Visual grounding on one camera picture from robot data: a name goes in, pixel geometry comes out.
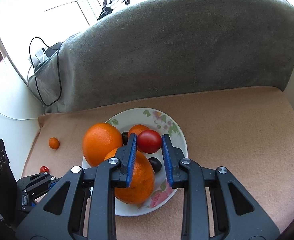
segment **brown fabric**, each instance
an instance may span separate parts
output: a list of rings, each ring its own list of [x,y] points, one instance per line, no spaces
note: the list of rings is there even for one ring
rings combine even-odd
[[[42,165],[63,176],[81,165],[86,130],[115,114],[150,107],[170,115],[181,127],[188,156],[201,166],[226,166],[283,231],[294,218],[294,112],[273,87],[251,87],[150,98],[70,114],[39,117],[41,131],[23,175]],[[48,147],[60,140],[58,150]],[[139,217],[117,217],[117,239],[180,239],[183,192],[163,207]]]

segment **floral plate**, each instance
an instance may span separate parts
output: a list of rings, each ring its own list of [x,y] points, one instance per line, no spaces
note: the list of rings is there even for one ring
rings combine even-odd
[[[151,108],[134,108],[109,119],[106,123],[110,123],[116,127],[121,133],[129,131],[135,124],[144,124],[150,129],[159,132],[160,135],[169,134],[174,147],[182,149],[185,157],[187,157],[187,145],[182,130],[178,124],[167,114]],[[161,149],[153,154],[144,154],[147,158],[156,157],[162,163],[160,172],[155,174],[154,191],[151,196],[140,205],[125,204],[115,198],[115,214],[125,217],[133,217],[147,214],[156,210],[165,204],[177,191],[172,189],[166,180],[163,156]],[[82,167],[84,169],[91,166],[83,158]]]

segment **orange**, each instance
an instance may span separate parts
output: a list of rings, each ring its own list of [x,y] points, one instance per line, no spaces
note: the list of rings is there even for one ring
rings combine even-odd
[[[123,140],[117,128],[108,123],[90,127],[83,138],[83,154],[91,166],[98,166],[113,149],[121,147]]]
[[[105,160],[114,157],[117,149],[112,150]],[[154,171],[148,159],[136,151],[133,179],[129,188],[115,188],[115,196],[127,204],[141,204],[151,195],[154,189]]]
[[[57,150],[59,148],[59,146],[60,146],[60,142],[55,137],[50,138],[49,141],[48,141],[48,144],[49,144],[49,147],[54,149],[54,150]]]
[[[134,125],[128,132],[128,138],[131,133],[135,133],[137,136],[145,130],[150,130],[146,125],[143,124],[136,124]]]

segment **tomato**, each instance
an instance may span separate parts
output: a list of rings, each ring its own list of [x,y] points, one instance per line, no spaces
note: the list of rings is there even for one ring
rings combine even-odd
[[[137,137],[137,147],[144,153],[155,153],[161,147],[161,136],[154,130],[142,131]]]
[[[41,166],[40,169],[39,169],[39,172],[43,173],[45,171],[47,171],[49,173],[49,169],[46,166]]]

